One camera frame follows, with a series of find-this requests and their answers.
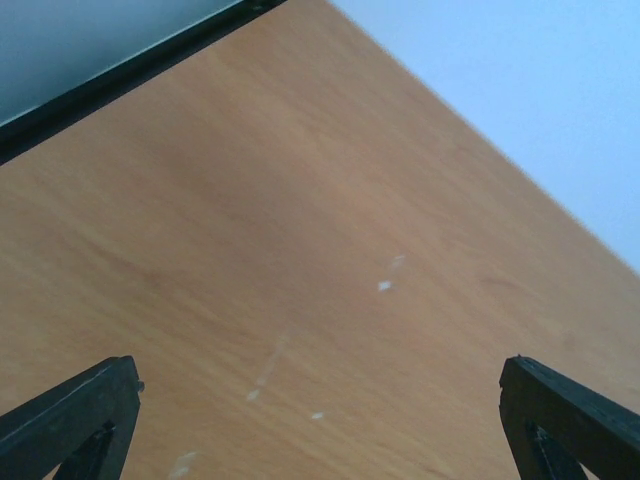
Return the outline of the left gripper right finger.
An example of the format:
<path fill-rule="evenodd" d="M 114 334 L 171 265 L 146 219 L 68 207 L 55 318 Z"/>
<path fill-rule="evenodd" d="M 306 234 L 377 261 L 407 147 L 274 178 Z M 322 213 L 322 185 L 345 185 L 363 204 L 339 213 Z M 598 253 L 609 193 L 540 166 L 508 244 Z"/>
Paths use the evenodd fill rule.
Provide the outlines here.
<path fill-rule="evenodd" d="M 503 366 L 499 413 L 522 479 L 639 477 L 639 415 L 521 355 Z"/>

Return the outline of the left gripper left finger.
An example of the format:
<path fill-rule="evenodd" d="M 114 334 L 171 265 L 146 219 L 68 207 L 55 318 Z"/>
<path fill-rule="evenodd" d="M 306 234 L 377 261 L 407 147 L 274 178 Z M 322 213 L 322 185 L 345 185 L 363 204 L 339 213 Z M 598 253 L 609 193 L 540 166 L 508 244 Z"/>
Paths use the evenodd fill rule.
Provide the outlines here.
<path fill-rule="evenodd" d="M 134 358 L 109 357 L 1 416 L 3 479 L 118 479 L 144 390 Z"/>

